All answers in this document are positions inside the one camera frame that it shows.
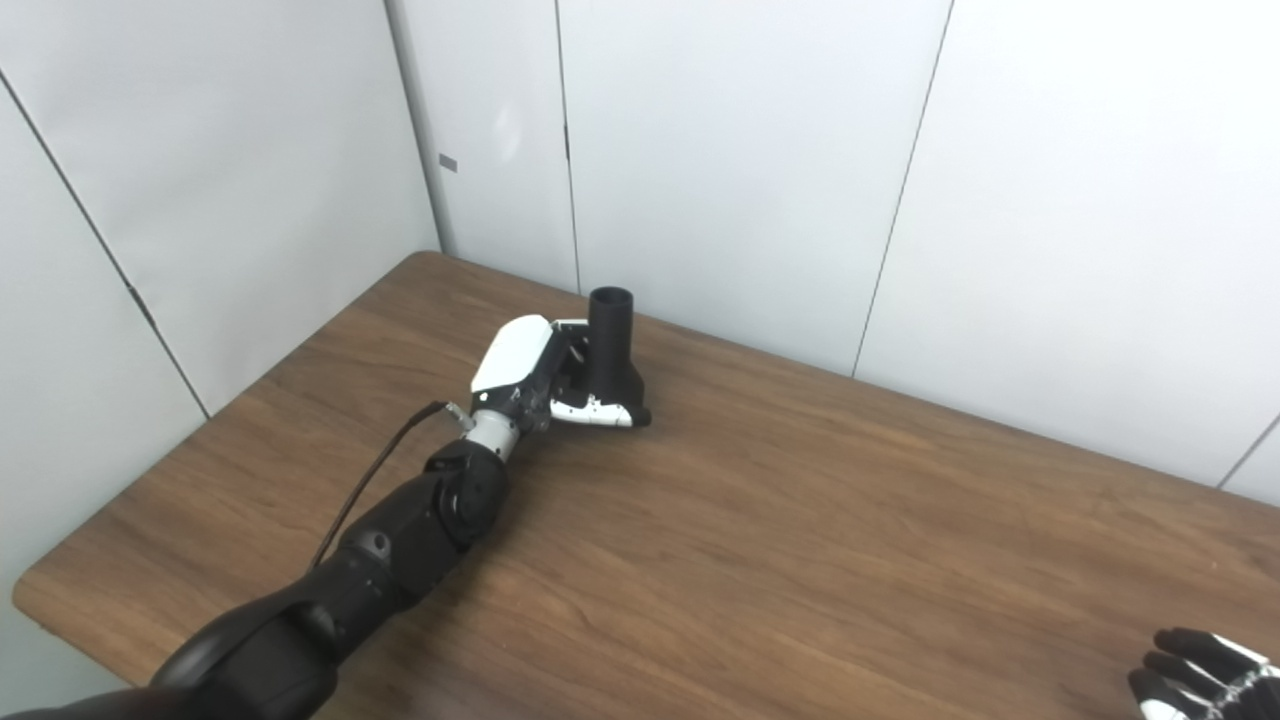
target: wooden table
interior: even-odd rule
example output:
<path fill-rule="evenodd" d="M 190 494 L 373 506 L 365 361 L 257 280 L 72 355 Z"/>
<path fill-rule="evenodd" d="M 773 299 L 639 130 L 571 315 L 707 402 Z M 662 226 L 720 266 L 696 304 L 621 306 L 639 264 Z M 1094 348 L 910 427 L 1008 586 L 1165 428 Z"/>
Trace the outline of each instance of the wooden table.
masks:
<path fill-rule="evenodd" d="M 32 568 L 18 607 L 145 683 L 298 575 L 502 323 L 584 307 L 407 259 Z M 1125 719 L 1161 625 L 1280 652 L 1277 509 L 657 320 L 635 356 L 653 427 L 524 441 L 494 534 L 323 716 Z M 457 434 L 425 427 L 364 506 Z"/>

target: black cable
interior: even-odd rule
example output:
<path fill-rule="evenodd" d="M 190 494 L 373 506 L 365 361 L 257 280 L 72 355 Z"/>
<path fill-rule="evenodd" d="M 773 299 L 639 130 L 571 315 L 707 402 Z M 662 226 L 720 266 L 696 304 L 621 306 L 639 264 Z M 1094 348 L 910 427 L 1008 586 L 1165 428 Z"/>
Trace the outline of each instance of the black cable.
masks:
<path fill-rule="evenodd" d="M 417 413 L 413 413 L 413 416 L 410 418 L 404 423 L 404 425 L 396 432 L 394 436 L 392 436 L 390 442 L 388 442 L 387 447 L 384 447 L 381 454 L 378 455 L 378 459 L 374 460 L 374 464 L 370 465 L 367 470 L 365 470 L 365 477 L 360 478 L 360 482 L 356 483 L 356 487 L 353 487 L 351 489 L 351 493 L 347 496 L 347 501 L 342 503 L 342 510 L 339 510 L 338 516 L 333 519 L 333 524 L 329 525 L 329 532 L 324 534 L 324 539 L 320 541 L 320 547 L 316 548 L 315 556 L 311 557 L 311 564 L 307 565 L 308 573 L 311 570 L 315 570 L 316 565 L 320 565 L 320 561 L 324 560 L 324 553 L 329 550 L 329 546 L 333 544 L 333 538 L 338 536 L 338 530 L 342 529 L 342 524 L 343 521 L 347 520 L 347 515 L 351 514 L 351 509 L 356 506 L 356 500 L 360 498 L 360 493 L 362 493 L 365 491 L 365 487 L 369 486 L 369 480 L 374 479 L 374 473 L 376 473 L 378 469 L 383 466 L 383 462 L 385 462 L 387 459 L 390 457 L 392 451 L 396 450 L 396 446 L 399 445 L 399 441 L 404 439 L 404 436 L 408 434 L 408 432 L 412 430 L 415 425 L 430 418 L 431 415 L 435 415 L 440 410 L 444 410 L 447 406 L 448 406 L 447 402 L 440 402 L 440 401 L 435 401 L 428 405 L 426 407 L 419 410 Z"/>

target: black robot forearm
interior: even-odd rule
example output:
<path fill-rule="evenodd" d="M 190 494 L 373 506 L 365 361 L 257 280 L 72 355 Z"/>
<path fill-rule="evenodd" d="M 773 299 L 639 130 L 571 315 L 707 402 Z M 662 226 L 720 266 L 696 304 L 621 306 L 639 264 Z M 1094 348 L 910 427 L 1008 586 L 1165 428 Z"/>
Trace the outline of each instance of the black robot forearm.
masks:
<path fill-rule="evenodd" d="M 338 665 L 439 584 L 489 530 L 506 496 L 497 454 L 454 441 L 356 519 L 314 570 L 192 635 L 147 688 L 10 720 L 311 717 L 333 694 Z"/>

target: black cylindrical object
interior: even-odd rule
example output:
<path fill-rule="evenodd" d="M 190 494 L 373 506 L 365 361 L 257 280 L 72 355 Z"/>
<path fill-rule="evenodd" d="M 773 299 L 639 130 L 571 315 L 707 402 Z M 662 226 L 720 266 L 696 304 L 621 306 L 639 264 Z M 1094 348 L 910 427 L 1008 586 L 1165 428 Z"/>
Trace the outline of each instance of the black cylindrical object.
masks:
<path fill-rule="evenodd" d="M 586 391 L 600 402 L 644 405 L 644 380 L 631 364 L 635 300 L 621 287 L 591 291 L 586 315 Z"/>

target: white wall panel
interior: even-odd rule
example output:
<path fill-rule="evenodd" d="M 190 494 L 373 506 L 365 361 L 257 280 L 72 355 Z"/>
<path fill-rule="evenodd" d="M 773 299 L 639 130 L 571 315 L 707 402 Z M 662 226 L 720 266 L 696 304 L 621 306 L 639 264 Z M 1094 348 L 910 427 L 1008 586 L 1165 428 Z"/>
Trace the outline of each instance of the white wall panel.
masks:
<path fill-rule="evenodd" d="M 556 1 L 389 8 L 445 249 L 576 291 Z"/>
<path fill-rule="evenodd" d="M 856 377 L 1221 480 L 1280 407 L 1277 24 L 957 1 Z"/>
<path fill-rule="evenodd" d="M 1280 418 L 1272 421 L 1253 452 L 1228 480 L 1225 489 L 1280 505 Z"/>
<path fill-rule="evenodd" d="M 123 687 L 10 588 L 202 419 L 0 86 L 0 715 Z"/>
<path fill-rule="evenodd" d="M 850 373 L 945 0 L 562 0 L 582 287 Z"/>
<path fill-rule="evenodd" d="M 380 3 L 10 0 L 0 67 L 210 410 L 436 247 Z"/>

